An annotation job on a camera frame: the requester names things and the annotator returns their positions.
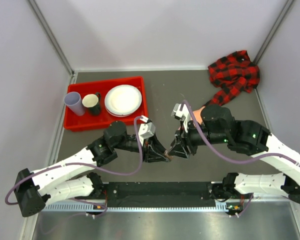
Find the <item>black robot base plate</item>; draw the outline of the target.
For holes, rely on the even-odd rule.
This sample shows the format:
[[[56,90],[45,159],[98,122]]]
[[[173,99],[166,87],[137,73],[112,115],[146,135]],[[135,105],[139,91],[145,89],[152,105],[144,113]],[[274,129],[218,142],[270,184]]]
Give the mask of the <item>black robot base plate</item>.
[[[114,208],[214,207],[207,182],[110,182],[107,205]]]

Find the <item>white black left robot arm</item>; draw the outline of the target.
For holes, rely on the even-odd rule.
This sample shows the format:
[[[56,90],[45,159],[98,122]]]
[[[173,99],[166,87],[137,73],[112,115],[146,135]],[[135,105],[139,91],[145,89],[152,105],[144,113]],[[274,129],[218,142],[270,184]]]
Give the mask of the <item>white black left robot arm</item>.
[[[18,172],[14,195],[23,217],[41,212],[53,203],[76,197],[99,198],[104,191],[100,176],[93,171],[117,158],[116,150],[139,154],[139,165],[169,162],[168,151],[158,140],[155,125],[148,121],[135,126],[129,135],[122,121],[112,122],[103,135],[74,155],[49,167]]]

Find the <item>nail polish bottle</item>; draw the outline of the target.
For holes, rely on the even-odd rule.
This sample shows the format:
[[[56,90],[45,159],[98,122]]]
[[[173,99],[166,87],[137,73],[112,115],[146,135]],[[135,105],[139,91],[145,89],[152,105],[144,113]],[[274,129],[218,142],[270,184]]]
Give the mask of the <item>nail polish bottle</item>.
[[[167,150],[164,152],[164,157],[168,162],[170,162],[173,159],[173,156],[169,155]]]

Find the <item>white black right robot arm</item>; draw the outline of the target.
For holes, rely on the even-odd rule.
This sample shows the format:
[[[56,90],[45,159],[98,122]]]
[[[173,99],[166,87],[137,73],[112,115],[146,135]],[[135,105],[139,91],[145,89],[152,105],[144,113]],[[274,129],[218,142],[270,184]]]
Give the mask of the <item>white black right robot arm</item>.
[[[251,194],[269,194],[300,204],[300,154],[266,127],[253,120],[236,120],[228,108],[215,104],[202,110],[200,130],[186,105],[176,104],[171,115],[179,120],[180,129],[174,134],[168,155],[188,159],[196,154],[199,146],[226,144],[229,150],[261,160],[279,171],[260,175],[228,173],[221,183],[208,184],[212,199],[226,201]]]

